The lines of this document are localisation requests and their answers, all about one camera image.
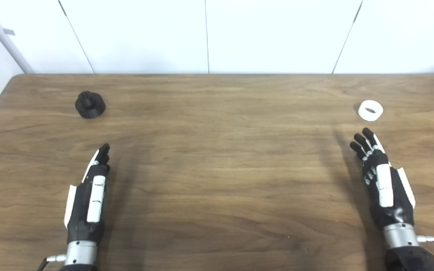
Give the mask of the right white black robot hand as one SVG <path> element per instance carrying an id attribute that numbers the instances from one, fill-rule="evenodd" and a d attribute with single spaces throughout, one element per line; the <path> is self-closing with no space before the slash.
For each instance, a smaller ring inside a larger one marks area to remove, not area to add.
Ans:
<path id="1" fill-rule="evenodd" d="M 394 168 L 378 137 L 365 127 L 354 135 L 350 148 L 362 163 L 362 177 L 370 199 L 370 213 L 379 228 L 414 225 L 416 199 L 403 168 Z"/>

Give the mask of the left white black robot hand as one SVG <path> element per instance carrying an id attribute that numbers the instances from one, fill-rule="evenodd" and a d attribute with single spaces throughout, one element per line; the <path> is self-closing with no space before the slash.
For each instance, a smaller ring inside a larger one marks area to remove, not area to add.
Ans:
<path id="1" fill-rule="evenodd" d="M 110 171 L 109 152 L 110 145 L 103 144 L 91 158 L 81 183 L 70 186 L 64 218 L 68 244 L 76 241 L 101 243 L 105 230 L 102 211 Z"/>

